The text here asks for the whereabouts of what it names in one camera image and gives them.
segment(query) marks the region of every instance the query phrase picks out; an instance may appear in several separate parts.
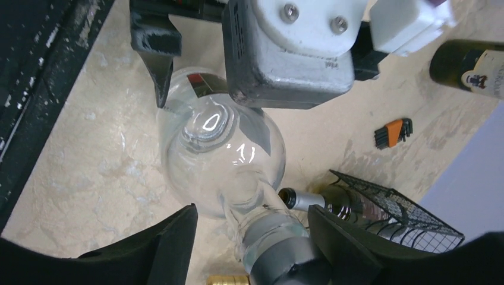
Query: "wine bottle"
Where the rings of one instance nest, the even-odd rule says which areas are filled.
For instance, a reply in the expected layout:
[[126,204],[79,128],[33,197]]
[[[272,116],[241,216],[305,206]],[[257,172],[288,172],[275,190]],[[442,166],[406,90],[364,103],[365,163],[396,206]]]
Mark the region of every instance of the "wine bottle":
[[278,195],[290,210],[308,211],[310,205],[319,205],[340,219],[384,238],[399,236],[406,229],[399,224],[389,224],[391,216],[385,210],[342,185],[331,184],[319,194],[283,188]]
[[504,44],[449,40],[434,54],[429,73],[439,84],[504,99]]

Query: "metal cap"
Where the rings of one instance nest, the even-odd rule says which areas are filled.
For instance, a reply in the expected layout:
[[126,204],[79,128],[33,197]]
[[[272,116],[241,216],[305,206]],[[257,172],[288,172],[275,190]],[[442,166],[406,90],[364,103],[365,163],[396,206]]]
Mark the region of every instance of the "metal cap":
[[309,237],[291,237],[266,250],[250,272],[253,285],[327,285],[331,265]]

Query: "gold cap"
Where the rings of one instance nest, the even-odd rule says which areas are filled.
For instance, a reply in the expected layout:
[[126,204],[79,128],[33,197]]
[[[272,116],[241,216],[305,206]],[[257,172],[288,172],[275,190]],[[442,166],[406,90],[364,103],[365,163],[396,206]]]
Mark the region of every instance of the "gold cap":
[[250,285],[248,276],[213,275],[208,277],[206,285]]

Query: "white plastic bracket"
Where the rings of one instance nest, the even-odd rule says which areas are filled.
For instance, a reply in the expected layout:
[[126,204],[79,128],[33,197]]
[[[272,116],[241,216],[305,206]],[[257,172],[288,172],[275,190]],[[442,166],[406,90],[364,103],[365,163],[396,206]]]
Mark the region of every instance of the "white plastic bracket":
[[440,2],[378,0],[370,10],[374,49],[407,56],[441,36],[443,26],[454,27],[450,0]]
[[[294,53],[334,58],[355,43],[368,0],[252,0],[257,22],[278,46]],[[286,4],[295,5],[299,17],[293,23],[282,19]],[[336,17],[346,20],[341,34],[331,29]]]

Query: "white wall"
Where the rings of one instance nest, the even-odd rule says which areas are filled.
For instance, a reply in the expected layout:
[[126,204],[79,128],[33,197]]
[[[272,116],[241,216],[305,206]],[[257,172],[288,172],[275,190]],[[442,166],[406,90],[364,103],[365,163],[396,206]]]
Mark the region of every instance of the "white wall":
[[490,115],[420,205],[466,236],[504,231],[504,103]]

